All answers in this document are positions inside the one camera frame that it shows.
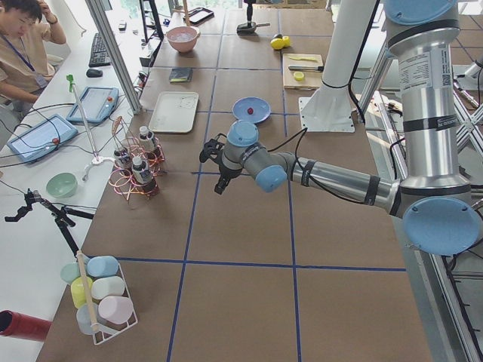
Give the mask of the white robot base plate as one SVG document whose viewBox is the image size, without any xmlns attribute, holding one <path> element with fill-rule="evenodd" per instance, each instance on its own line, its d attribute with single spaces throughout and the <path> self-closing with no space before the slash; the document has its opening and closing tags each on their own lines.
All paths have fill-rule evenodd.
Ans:
<svg viewBox="0 0 483 362">
<path fill-rule="evenodd" d="M 353 133 L 348 87 L 332 88 L 323 84 L 310 97 L 298 100 L 300 123 L 309 132 Z"/>
</svg>

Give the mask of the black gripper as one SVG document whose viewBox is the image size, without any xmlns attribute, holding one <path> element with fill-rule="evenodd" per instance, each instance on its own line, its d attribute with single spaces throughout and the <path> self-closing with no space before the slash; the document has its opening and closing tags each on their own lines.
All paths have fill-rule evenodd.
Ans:
<svg viewBox="0 0 483 362">
<path fill-rule="evenodd" d="M 235 164 L 234 166 L 227 166 L 223 162 L 221 162 L 218 166 L 220 172 L 220 178 L 218 179 L 214 191 L 218 195 L 222 195 L 226 190 L 226 187 L 229 185 L 231 179 L 235 179 L 238 177 L 241 172 L 242 168 L 239 164 Z"/>
<path fill-rule="evenodd" d="M 254 25 L 254 22 L 253 22 L 253 6 L 252 5 L 248 5 L 247 6 L 247 23 L 248 25 Z"/>
</svg>

